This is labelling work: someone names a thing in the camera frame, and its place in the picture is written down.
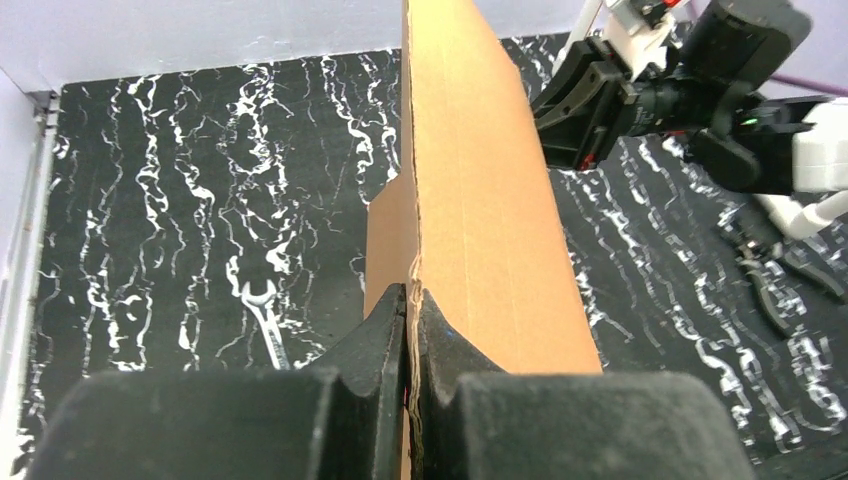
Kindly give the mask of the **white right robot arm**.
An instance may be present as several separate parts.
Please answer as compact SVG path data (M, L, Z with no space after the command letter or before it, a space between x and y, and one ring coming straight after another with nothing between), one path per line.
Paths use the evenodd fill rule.
M546 162L586 171L622 137L677 138L722 188L757 196L787 237L847 211L847 100L768 98L807 38L788 1L712 1L680 45L676 1L587 1L531 109Z

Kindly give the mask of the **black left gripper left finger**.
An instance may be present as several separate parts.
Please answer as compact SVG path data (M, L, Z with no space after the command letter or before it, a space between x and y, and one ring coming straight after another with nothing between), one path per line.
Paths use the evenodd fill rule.
M30 479L397 479L406 292L299 370L104 372L63 399Z

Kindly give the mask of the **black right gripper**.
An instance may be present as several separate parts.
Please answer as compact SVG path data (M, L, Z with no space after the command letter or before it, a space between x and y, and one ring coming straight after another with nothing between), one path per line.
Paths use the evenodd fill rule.
M712 1L668 74L635 83L607 40L569 48L534 100L546 165L589 170L625 135L677 134L686 157L722 188L789 195L795 135L809 132L813 96L768 99L760 87L808 37L789 1Z

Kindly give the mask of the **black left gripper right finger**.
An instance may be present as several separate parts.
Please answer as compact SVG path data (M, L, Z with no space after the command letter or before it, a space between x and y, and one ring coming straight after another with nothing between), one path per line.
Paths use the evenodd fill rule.
M751 479L722 403L680 373L511 374L419 315L422 479Z

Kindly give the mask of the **brown cardboard box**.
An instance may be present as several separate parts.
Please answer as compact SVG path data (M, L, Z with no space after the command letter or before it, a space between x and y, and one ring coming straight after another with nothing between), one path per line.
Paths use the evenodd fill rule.
M407 292L411 471L425 449L424 302L496 366L602 366L519 69L471 1L402 5L401 169L368 207L365 310Z

